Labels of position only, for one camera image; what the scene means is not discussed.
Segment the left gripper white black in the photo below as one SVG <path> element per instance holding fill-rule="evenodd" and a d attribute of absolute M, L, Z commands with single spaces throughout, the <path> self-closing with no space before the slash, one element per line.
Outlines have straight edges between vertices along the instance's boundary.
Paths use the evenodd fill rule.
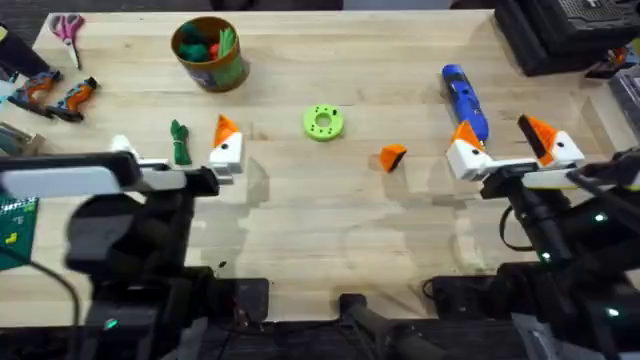
<path fill-rule="evenodd" d="M 112 152 L 131 153 L 135 160 L 140 154 L 130 140 L 122 134 L 115 135 L 110 142 Z M 244 136 L 238 126 L 223 114 L 218 116 L 213 147 L 208 165 L 217 176 L 232 176 L 243 172 Z M 219 194 L 219 183 L 214 173 L 206 168 L 179 169 L 166 161 L 144 160 L 137 164 L 140 178 L 134 191 L 140 193 L 186 191 L 194 197 L 210 197 Z"/>

